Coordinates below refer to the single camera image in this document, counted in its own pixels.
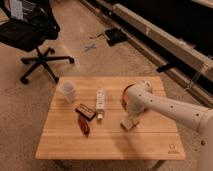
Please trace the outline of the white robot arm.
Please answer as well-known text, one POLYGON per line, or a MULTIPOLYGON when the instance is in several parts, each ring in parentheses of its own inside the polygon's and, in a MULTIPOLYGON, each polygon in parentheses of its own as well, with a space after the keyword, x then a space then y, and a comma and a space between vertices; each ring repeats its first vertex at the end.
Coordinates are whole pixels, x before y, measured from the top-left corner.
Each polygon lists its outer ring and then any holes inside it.
POLYGON ((213 109, 156 96, 148 80, 128 86, 123 94, 125 108, 131 114, 149 108, 199 133, 201 151, 196 171, 213 171, 213 109))

